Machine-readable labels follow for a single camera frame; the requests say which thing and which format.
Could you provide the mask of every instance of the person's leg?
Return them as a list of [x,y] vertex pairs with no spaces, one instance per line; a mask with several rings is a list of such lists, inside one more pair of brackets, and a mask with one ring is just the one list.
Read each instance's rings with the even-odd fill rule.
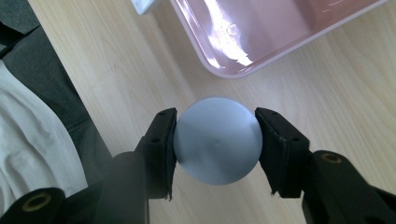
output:
[[39,27],[26,36],[3,61],[10,73],[43,100],[69,131],[88,183],[104,177],[111,155],[44,30]]

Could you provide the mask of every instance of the pink plastic container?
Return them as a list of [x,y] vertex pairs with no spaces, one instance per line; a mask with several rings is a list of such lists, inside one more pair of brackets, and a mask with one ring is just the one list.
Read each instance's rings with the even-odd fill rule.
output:
[[204,66],[245,77],[387,0],[171,0]]

